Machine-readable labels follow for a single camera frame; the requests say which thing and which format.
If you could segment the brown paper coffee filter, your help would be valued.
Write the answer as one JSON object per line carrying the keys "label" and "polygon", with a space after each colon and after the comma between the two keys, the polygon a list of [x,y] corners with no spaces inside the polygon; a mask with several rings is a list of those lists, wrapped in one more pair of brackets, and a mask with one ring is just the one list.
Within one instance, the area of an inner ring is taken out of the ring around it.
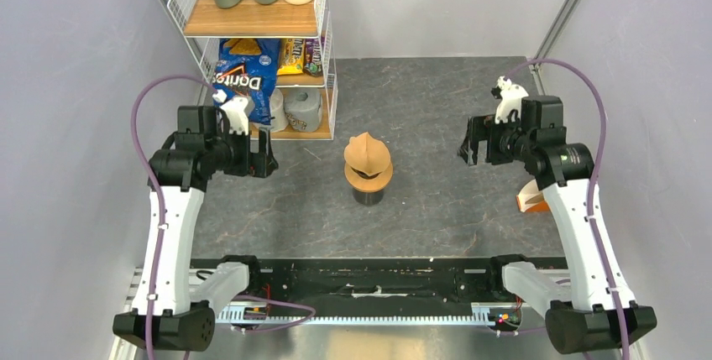
{"label": "brown paper coffee filter", "polygon": [[351,168],[368,176],[380,174],[391,165],[390,151],[385,143],[368,132],[351,137],[343,156]]}

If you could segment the glass coffee carafe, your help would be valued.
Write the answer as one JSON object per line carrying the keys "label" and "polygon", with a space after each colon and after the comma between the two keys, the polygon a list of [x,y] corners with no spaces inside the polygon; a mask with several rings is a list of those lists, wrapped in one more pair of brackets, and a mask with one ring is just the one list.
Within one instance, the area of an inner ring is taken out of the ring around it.
{"label": "glass coffee carafe", "polygon": [[364,192],[361,190],[353,189],[353,198],[361,205],[373,206],[380,203],[385,195],[384,190],[377,190],[374,192]]}

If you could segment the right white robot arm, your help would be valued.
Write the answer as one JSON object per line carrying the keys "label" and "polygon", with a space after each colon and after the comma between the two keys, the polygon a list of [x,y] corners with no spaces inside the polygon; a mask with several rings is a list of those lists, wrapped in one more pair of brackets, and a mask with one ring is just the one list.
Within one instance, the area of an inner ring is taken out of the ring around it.
{"label": "right white robot arm", "polygon": [[562,354],[618,349],[657,326],[653,308],[640,305],[613,254],[594,183],[596,165],[583,143],[569,143],[557,97],[502,101],[495,113],[468,121],[458,151],[468,164],[486,146],[489,164],[524,164],[542,193],[561,238],[570,281],[558,284],[520,255],[492,259],[484,278],[494,300],[516,295],[545,323]]}

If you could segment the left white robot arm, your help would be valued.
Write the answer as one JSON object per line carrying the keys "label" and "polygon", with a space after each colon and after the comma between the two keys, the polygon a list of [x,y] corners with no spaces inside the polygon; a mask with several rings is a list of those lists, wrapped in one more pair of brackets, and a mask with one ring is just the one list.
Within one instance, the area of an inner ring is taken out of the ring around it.
{"label": "left white robot arm", "polygon": [[191,249],[207,185],[217,172],[266,178],[277,170],[270,132],[259,148],[234,130],[237,118],[208,106],[181,106],[177,129],[151,159],[149,239],[138,290],[130,309],[113,319],[113,333],[146,351],[204,352],[217,315],[239,295],[258,297],[264,287],[253,255],[227,256],[196,288],[190,285]]}

